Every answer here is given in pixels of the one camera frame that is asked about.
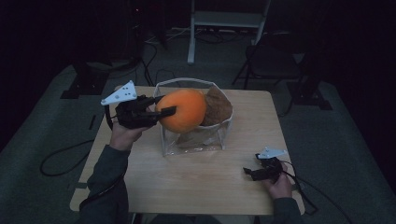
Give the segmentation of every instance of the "wooden table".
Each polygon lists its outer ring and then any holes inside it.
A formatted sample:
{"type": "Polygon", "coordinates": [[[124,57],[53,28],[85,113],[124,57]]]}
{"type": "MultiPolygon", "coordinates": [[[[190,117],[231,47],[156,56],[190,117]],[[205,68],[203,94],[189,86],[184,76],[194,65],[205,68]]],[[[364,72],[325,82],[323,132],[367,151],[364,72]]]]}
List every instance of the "wooden table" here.
{"type": "MultiPolygon", "coordinates": [[[[153,87],[136,87],[152,95],[153,87]]],[[[233,104],[233,124],[226,148],[163,157],[160,124],[134,143],[125,182],[130,212],[208,215],[271,215],[272,200],[260,181],[252,181],[243,167],[260,169],[254,154],[264,147],[287,149],[271,94],[267,91],[224,90],[233,104]]],[[[110,129],[103,119],[78,185],[87,183],[110,129]]],[[[289,154],[278,157],[290,161],[289,154]]],[[[70,207],[87,198],[88,188],[76,188],[70,207]]],[[[301,213],[304,204],[294,191],[301,213]]]]}

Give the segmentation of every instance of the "dark background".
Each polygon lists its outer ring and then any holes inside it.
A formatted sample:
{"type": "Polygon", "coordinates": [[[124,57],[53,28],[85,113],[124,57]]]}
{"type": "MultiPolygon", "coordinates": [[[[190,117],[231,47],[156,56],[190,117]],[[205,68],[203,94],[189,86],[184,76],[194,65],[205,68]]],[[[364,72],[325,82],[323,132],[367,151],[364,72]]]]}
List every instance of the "dark background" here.
{"type": "MultiPolygon", "coordinates": [[[[197,1],[197,8],[256,11],[261,1],[197,1]]],[[[136,54],[134,26],[190,25],[190,2],[2,1],[0,150],[22,125],[51,80],[74,61],[111,63],[136,54]],[[160,10],[163,13],[151,13],[160,10]]],[[[273,1],[266,30],[313,31],[332,83],[395,191],[395,1],[273,1]]]]}

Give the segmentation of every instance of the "person's arm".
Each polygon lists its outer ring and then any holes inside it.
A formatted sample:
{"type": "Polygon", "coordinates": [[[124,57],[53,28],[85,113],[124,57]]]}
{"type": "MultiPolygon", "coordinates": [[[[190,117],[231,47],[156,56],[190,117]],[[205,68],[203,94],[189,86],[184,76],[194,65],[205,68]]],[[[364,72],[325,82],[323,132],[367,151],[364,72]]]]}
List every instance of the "person's arm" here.
{"type": "MultiPolygon", "coordinates": [[[[287,166],[282,163],[284,171],[287,166]]],[[[282,173],[279,179],[273,183],[272,180],[263,180],[262,183],[267,188],[269,194],[274,200],[274,220],[272,224],[302,224],[297,202],[291,195],[291,183],[286,174],[282,173]]]]}
{"type": "Polygon", "coordinates": [[[126,223],[128,220],[128,195],[123,173],[128,166],[128,156],[133,143],[148,128],[129,130],[113,122],[110,144],[105,146],[93,174],[88,180],[90,197],[114,187],[93,200],[83,203],[78,223],[126,223]]]}

